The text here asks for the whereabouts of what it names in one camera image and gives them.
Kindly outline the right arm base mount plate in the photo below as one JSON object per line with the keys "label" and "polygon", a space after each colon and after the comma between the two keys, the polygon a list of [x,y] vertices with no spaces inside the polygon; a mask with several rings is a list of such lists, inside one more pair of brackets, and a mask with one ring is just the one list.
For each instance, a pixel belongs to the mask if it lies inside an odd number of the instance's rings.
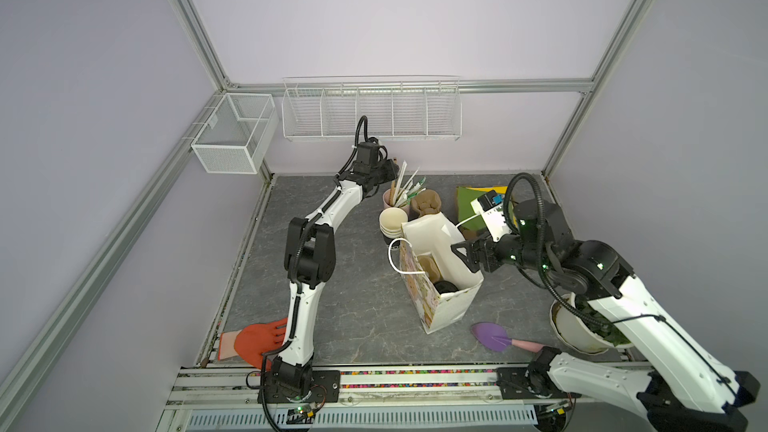
{"label": "right arm base mount plate", "polygon": [[527,366],[499,367],[496,385],[504,400],[581,398],[578,393],[561,390],[544,372],[530,372]]}

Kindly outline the cartoon animal paper gift bag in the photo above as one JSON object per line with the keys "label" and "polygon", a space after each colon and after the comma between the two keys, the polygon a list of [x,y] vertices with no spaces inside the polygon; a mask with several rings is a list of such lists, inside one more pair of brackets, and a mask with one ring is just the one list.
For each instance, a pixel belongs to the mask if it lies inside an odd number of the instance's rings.
{"label": "cartoon animal paper gift bag", "polygon": [[403,224],[388,246],[390,267],[402,277],[427,334],[461,320],[483,284],[481,273],[451,249],[462,241],[458,227],[438,213]]}

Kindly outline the black plastic cup lid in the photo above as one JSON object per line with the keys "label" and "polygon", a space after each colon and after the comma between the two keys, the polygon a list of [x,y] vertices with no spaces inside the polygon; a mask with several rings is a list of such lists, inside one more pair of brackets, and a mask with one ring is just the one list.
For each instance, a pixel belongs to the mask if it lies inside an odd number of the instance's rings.
{"label": "black plastic cup lid", "polygon": [[459,291],[459,288],[453,284],[450,281],[447,280],[440,280],[433,283],[433,286],[438,294],[448,294],[448,293],[455,293]]}

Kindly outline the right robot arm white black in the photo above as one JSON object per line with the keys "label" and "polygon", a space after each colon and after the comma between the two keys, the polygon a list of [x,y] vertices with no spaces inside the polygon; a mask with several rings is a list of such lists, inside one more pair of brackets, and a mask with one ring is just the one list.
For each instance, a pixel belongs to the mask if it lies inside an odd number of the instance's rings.
{"label": "right robot arm white black", "polygon": [[537,398],[586,396],[632,412],[657,431],[744,431],[744,406],[759,381],[734,371],[696,342],[652,297],[629,263],[598,240],[577,240],[561,207],[545,200],[529,173],[514,175],[504,195],[479,201],[486,232],[452,244],[471,271],[504,264],[586,323],[617,329],[648,361],[628,370],[578,359],[545,346],[518,386]]}

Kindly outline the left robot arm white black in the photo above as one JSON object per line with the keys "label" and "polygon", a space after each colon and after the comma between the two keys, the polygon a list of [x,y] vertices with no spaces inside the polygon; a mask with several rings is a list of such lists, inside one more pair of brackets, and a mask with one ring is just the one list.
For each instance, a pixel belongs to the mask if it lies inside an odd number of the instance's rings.
{"label": "left robot arm white black", "polygon": [[336,229],[363,200],[394,180],[398,166],[358,119],[353,151],[334,176],[334,189],[313,212],[295,217],[287,230],[284,267],[290,307],[283,344],[269,352],[262,370],[262,400],[305,400],[313,387],[314,329],[323,289],[336,267]]}

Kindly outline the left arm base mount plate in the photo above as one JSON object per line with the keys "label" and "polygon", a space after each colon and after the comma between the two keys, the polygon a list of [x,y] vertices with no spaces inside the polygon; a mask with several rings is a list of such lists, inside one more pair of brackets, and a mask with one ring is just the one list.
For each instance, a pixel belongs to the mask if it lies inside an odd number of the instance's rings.
{"label": "left arm base mount plate", "polygon": [[268,404],[300,402],[336,403],[341,390],[341,372],[335,369],[291,369],[268,372],[260,386],[258,401]]}

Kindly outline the brown pulp cup carrier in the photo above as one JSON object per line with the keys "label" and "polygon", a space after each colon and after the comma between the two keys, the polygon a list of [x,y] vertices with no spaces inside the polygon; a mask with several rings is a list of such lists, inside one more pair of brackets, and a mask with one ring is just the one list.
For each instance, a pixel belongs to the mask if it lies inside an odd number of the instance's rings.
{"label": "brown pulp cup carrier", "polygon": [[442,274],[439,266],[434,257],[429,254],[420,255],[417,257],[418,263],[422,270],[427,274],[429,280],[434,283],[442,280]]}

